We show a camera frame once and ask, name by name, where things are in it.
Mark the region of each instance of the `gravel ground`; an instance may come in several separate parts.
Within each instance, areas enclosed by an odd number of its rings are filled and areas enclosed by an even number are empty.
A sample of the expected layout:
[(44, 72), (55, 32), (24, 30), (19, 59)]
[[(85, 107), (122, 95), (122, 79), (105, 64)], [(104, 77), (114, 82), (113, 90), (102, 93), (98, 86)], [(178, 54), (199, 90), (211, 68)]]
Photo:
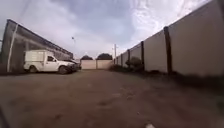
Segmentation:
[(10, 128), (223, 128), (222, 97), (109, 71), (0, 77)]

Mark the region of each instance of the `light pole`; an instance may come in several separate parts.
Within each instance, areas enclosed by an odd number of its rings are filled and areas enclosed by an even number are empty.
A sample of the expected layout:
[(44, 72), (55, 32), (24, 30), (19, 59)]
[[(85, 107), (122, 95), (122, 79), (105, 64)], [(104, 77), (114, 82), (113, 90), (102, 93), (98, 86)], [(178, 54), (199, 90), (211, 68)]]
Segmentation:
[[(21, 12), (20, 16), (18, 17), (18, 22), (21, 21), (21, 19), (23, 18), (27, 8), (29, 7), (29, 4), (30, 4), (31, 0), (28, 0), (26, 5), (24, 6), (23, 8), (23, 11)], [(16, 27), (15, 27), (15, 30), (12, 34), (12, 40), (11, 40), (11, 43), (10, 43), (10, 48), (9, 48), (9, 56), (8, 56), (8, 62), (7, 62), (7, 72), (9, 73), (10, 72), (10, 65), (11, 65), (11, 57), (12, 57), (12, 48), (13, 48), (13, 45), (14, 45), (14, 42), (15, 42), (15, 36), (16, 36), (16, 33), (17, 33), (17, 30), (18, 30), (18, 27), (19, 27), (19, 24), (16, 23)]]
[(117, 45), (114, 44), (114, 48), (112, 48), (114, 50), (114, 58), (116, 59), (117, 58)]

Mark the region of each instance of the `white van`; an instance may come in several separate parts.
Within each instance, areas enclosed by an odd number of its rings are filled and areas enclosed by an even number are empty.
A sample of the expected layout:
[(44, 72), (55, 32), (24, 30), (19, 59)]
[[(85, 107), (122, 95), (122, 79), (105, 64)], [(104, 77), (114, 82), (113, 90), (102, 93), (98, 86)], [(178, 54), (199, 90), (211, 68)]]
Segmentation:
[(30, 73), (59, 72), (66, 74), (76, 71), (74, 63), (59, 61), (52, 52), (47, 50), (26, 51), (24, 69)]

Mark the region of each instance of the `tree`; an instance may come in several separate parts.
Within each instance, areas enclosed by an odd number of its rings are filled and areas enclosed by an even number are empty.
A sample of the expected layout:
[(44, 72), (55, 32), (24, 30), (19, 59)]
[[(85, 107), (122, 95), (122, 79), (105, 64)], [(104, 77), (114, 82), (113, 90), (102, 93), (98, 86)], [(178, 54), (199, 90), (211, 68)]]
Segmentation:
[(113, 60), (113, 57), (108, 53), (102, 53), (97, 57), (97, 60)]
[(93, 58), (88, 55), (85, 55), (81, 58), (81, 60), (93, 60)]

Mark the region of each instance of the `overcast sky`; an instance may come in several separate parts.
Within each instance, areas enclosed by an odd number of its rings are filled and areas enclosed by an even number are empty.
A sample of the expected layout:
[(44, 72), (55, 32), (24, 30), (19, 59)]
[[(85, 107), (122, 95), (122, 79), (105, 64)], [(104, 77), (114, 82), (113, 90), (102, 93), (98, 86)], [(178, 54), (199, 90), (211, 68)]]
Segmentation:
[[(22, 10), (31, 1), (21, 17)], [(74, 53), (121, 53), (208, 0), (0, 0), (0, 39), (6, 19), (19, 22)]]

